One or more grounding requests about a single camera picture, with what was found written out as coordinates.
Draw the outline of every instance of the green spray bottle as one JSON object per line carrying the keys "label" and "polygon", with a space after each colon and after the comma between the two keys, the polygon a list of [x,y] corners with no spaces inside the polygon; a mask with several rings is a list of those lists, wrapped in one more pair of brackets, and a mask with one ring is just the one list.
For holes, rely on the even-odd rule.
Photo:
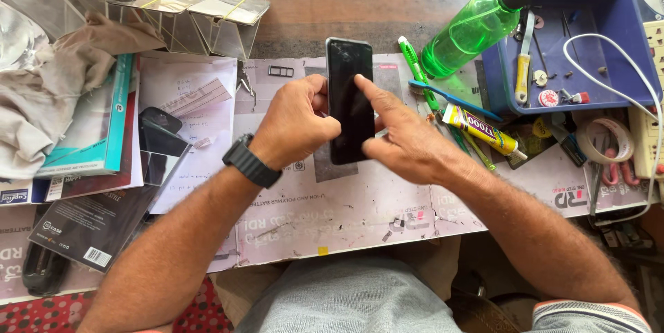
{"label": "green spray bottle", "polygon": [[470,0],[422,49],[422,66],[445,77],[510,33],[530,0]]}

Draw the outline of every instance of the white cable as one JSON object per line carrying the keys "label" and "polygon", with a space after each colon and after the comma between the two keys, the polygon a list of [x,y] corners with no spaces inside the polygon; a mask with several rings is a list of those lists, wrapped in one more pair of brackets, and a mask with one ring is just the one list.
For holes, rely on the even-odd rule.
{"label": "white cable", "polygon": [[[586,71],[581,68],[576,62],[572,60],[572,57],[570,57],[570,54],[567,52],[567,45],[569,45],[570,41],[578,39],[579,37],[599,37],[600,39],[608,41],[611,45],[613,45],[618,51],[627,59],[627,61],[634,67],[636,70],[636,73],[639,74],[641,77],[641,80],[643,80],[643,84],[648,88],[648,91],[650,91],[651,96],[653,97],[653,100],[655,101],[655,108],[657,108],[657,116],[654,116],[650,111],[648,111],[645,107],[643,107],[641,104],[636,102],[634,99],[626,96],[625,94],[622,94],[621,92],[607,86],[604,83],[601,83],[599,80],[595,79],[592,77],[590,74],[586,73]],[[648,79],[645,77],[641,69],[636,65],[636,63],[625,53],[625,51],[618,46],[613,40],[609,39],[606,36],[599,35],[598,33],[585,33],[583,35],[577,35],[574,37],[571,37],[569,40],[565,42],[565,44],[562,46],[562,52],[565,54],[565,57],[567,60],[574,66],[576,67],[582,74],[585,75],[588,79],[592,80],[595,84],[601,86],[604,89],[607,89],[618,96],[630,101],[634,106],[637,108],[641,109],[641,111],[645,112],[648,114],[649,117],[655,119],[657,121],[657,151],[655,152],[655,163],[653,164],[653,170],[651,172],[650,176],[650,184],[648,186],[648,202],[647,205],[645,206],[645,209],[641,211],[638,214],[629,216],[627,218],[622,218],[622,219],[616,219],[616,220],[602,220],[598,221],[595,223],[596,226],[601,226],[601,225],[609,225],[612,223],[618,223],[620,221],[626,221],[626,220],[632,220],[634,218],[638,218],[639,216],[643,215],[644,213],[648,212],[650,210],[650,206],[652,205],[652,197],[653,197],[653,188],[654,188],[654,183],[655,183],[655,173],[657,172],[657,163],[660,161],[660,150],[661,150],[661,145],[662,145],[662,130],[663,130],[663,125],[662,125],[662,107],[660,104],[660,100],[657,98],[657,94],[655,93],[655,90],[653,89],[653,86],[650,84]]]}

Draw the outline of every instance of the black watch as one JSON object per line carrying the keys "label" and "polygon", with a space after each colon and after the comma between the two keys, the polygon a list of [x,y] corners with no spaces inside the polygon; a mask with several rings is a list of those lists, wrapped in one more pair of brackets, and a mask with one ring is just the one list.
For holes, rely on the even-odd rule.
{"label": "black watch", "polygon": [[232,164],[240,172],[242,172],[247,179],[252,183],[262,186],[271,187],[276,183],[279,177],[282,176],[281,171],[274,171],[258,159],[247,146],[253,140],[251,133],[240,136],[239,139],[228,149],[224,158],[221,160],[226,166]]}

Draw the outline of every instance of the power strip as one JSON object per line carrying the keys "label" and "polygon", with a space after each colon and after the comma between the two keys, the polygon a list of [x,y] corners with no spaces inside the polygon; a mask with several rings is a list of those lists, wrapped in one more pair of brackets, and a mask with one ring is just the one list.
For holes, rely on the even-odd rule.
{"label": "power strip", "polygon": [[[645,22],[643,28],[650,45],[650,53],[655,61],[660,85],[664,89],[664,21]],[[636,144],[634,173],[637,177],[649,179],[657,149],[657,122],[636,107],[627,108],[627,112],[629,114],[629,130]],[[660,154],[655,179],[660,182],[664,179],[664,153]]]}

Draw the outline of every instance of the blue plastic tray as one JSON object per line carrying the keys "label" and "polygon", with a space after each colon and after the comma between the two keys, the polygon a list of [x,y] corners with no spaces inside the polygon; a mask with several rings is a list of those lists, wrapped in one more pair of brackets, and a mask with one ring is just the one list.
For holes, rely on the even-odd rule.
{"label": "blue plastic tray", "polygon": [[[563,35],[562,11],[569,18],[574,11],[578,10],[577,19],[569,23],[572,36],[599,33],[615,41],[634,59],[653,85],[658,97],[662,98],[660,81],[655,72],[655,64],[645,37],[636,0],[533,0],[532,5],[542,7],[533,9],[535,15],[544,19],[544,27],[536,29],[535,35],[544,55],[549,75],[557,73],[558,76],[549,79],[546,88],[543,89],[532,84],[530,86],[530,108],[520,107],[514,98],[514,89],[517,80],[517,55],[521,50],[521,42],[512,37],[500,40],[482,53],[491,111],[498,114],[514,112],[524,115],[631,106],[627,100],[586,78],[565,58],[562,46],[570,37]],[[649,91],[636,71],[606,41],[595,37],[582,37],[574,40],[574,46],[577,49],[581,67],[600,82],[623,92],[644,106],[654,104]],[[529,50],[531,67],[536,71],[544,70],[534,39],[531,41]],[[571,43],[568,46],[568,52],[570,57],[576,60]],[[598,68],[602,66],[608,68],[606,74],[598,73]],[[565,78],[564,74],[568,71],[572,71],[573,74],[569,78]],[[544,89],[554,91],[565,89],[572,95],[587,92],[590,102],[586,104],[561,102],[557,107],[542,107],[538,103],[537,96]]]}

